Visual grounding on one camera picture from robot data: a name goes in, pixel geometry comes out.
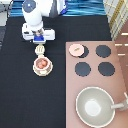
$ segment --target white bowl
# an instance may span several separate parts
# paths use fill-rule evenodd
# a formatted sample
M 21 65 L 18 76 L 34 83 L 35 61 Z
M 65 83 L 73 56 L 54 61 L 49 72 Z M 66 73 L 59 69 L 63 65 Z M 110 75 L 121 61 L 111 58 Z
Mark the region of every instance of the white bowl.
M 115 116 L 112 97 L 99 87 L 87 87 L 76 98 L 76 111 L 80 119 L 94 128 L 105 127 Z

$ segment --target black round pad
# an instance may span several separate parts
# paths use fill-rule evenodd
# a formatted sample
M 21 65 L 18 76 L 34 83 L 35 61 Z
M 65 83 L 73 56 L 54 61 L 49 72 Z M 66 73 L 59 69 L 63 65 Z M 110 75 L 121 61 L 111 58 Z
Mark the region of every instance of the black round pad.
M 98 70 L 103 76 L 112 76 L 115 72 L 114 66 L 109 62 L 100 63 Z
M 102 58 L 106 58 L 111 55 L 111 49 L 106 45 L 99 45 L 96 48 L 96 54 Z
M 79 76 L 82 76 L 82 77 L 87 76 L 90 73 L 90 71 L 91 71 L 91 68 L 89 64 L 85 62 L 79 62 L 75 66 L 75 72 Z
M 79 56 L 79 58 L 84 58 L 84 57 L 86 57 L 87 55 L 88 55 L 88 53 L 89 53 L 89 50 L 88 50 L 88 48 L 86 47 L 86 46 L 83 46 L 84 47 L 84 53 L 81 55 L 81 56 Z

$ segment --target cup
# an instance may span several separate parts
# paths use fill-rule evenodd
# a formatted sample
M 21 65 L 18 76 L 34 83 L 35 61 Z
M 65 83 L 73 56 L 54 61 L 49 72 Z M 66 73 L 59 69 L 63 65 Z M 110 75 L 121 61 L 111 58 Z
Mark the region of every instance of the cup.
M 43 68 L 38 67 L 38 63 L 44 60 L 46 63 L 46 66 Z M 48 75 L 53 69 L 52 62 L 45 56 L 38 56 L 38 58 L 34 61 L 33 70 L 34 72 L 39 76 L 46 76 Z

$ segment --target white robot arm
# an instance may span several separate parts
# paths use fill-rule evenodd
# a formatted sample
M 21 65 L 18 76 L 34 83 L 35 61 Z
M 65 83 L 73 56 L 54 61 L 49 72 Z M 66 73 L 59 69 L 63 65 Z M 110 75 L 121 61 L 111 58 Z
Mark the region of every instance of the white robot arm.
M 44 30 L 42 16 L 55 18 L 66 10 L 65 0 L 25 0 L 22 12 L 26 23 L 22 27 L 22 35 L 25 40 L 33 39 L 35 43 L 44 43 L 46 40 L 55 39 L 53 29 Z M 34 40 L 34 36 L 42 36 L 44 41 Z

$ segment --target black table surface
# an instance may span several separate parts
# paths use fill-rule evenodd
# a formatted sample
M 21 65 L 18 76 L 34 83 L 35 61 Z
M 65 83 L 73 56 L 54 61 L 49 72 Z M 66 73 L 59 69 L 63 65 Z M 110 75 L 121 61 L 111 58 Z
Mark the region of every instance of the black table surface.
M 45 44 L 45 56 L 54 65 L 46 77 L 32 69 L 37 45 L 21 40 L 24 18 L 7 21 L 0 51 L 0 128 L 66 128 L 65 43 L 111 40 L 107 16 L 60 16 L 43 21 L 44 27 L 56 32 L 56 39 Z

